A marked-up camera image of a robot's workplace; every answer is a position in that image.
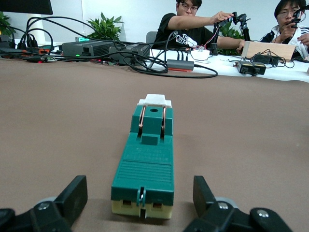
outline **graphic print on t-shirt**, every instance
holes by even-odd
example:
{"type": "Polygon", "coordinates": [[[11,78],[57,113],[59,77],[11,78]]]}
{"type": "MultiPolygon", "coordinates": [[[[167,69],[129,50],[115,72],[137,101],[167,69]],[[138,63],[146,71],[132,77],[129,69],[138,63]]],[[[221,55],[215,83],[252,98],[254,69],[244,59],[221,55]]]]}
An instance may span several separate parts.
{"type": "Polygon", "coordinates": [[[176,42],[189,45],[190,47],[197,46],[197,42],[186,34],[177,35],[176,42]]]}

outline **brown tablecloth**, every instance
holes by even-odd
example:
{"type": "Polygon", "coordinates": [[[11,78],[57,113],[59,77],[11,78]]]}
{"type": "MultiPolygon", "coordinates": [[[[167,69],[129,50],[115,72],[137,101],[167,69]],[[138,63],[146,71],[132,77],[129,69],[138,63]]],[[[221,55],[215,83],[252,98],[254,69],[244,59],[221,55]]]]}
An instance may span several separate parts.
{"type": "Polygon", "coordinates": [[[195,217],[193,177],[240,210],[277,212],[309,228],[309,84],[258,77],[180,79],[129,67],[0,60],[0,208],[17,214],[85,174],[76,232],[180,232],[195,217]],[[111,212],[111,184],[139,99],[174,109],[175,198],[170,220],[111,212]]]}

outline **man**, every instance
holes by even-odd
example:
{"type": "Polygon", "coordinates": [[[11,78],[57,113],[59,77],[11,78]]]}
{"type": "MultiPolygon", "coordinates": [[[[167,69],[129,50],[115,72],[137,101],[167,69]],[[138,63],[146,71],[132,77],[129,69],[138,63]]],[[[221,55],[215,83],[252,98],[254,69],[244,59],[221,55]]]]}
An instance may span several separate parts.
{"type": "Polygon", "coordinates": [[[305,5],[306,0],[281,0],[274,13],[278,25],[273,27],[260,42],[296,45],[292,58],[305,58],[308,55],[309,28],[299,24],[297,28],[292,28],[295,23],[291,23],[294,12],[305,5]]]}
{"type": "MultiPolygon", "coordinates": [[[[213,33],[205,28],[207,25],[221,22],[233,16],[224,12],[219,12],[213,17],[198,17],[197,10],[202,4],[202,0],[176,0],[176,12],[163,16],[155,42],[166,41],[169,35],[178,31],[176,39],[170,41],[168,47],[193,47],[197,45],[206,45],[213,37],[213,33]]],[[[241,51],[244,46],[244,40],[233,39],[229,37],[218,37],[217,47],[226,49],[237,49],[241,51]]],[[[154,49],[162,49],[165,44],[154,44],[154,49]]]]}

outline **man's hand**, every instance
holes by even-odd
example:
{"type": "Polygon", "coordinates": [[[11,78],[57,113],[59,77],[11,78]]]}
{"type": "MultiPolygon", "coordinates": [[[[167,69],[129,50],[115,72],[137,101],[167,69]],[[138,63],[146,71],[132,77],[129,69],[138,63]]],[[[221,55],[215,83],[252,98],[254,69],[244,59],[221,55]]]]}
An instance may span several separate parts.
{"type": "Polygon", "coordinates": [[[297,38],[303,45],[309,46],[309,34],[303,34],[297,38]]]}
{"type": "Polygon", "coordinates": [[[296,29],[292,28],[291,26],[294,26],[294,25],[295,25],[295,23],[290,23],[290,24],[288,24],[286,26],[283,26],[283,31],[280,34],[280,36],[278,36],[278,37],[280,37],[280,40],[282,40],[281,43],[283,41],[285,41],[287,38],[292,38],[293,37],[296,29]]]}
{"type": "Polygon", "coordinates": [[[224,13],[223,11],[220,11],[216,13],[213,17],[211,17],[211,22],[213,24],[219,23],[223,20],[227,20],[230,17],[233,17],[234,15],[232,13],[224,13]]]}
{"type": "Polygon", "coordinates": [[[241,54],[244,46],[245,46],[245,41],[244,41],[244,40],[240,40],[239,46],[238,46],[238,48],[236,49],[236,51],[237,51],[239,54],[241,54]]]}

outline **white wall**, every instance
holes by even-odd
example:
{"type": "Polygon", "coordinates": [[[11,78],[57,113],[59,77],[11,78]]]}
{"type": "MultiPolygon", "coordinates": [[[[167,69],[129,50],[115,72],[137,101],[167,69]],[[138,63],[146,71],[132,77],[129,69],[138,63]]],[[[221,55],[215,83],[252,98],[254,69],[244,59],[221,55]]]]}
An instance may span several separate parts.
{"type": "MultiPolygon", "coordinates": [[[[279,0],[203,0],[197,16],[213,16],[218,11],[247,14],[247,22],[252,40],[260,40],[277,24],[274,9],[279,0]]],[[[51,0],[54,15],[72,17],[86,22],[98,18],[103,12],[106,17],[122,16],[124,24],[120,39],[129,42],[145,42],[148,31],[156,31],[164,14],[176,12],[175,0],[51,0]]],[[[12,26],[25,29],[27,15],[6,13],[11,17],[12,26]]],[[[57,22],[78,31],[90,34],[91,29],[70,20],[57,22]]],[[[309,26],[309,19],[302,22],[309,26]]],[[[55,42],[72,42],[76,34],[49,22],[43,22],[44,29],[49,31],[55,42]]]]}

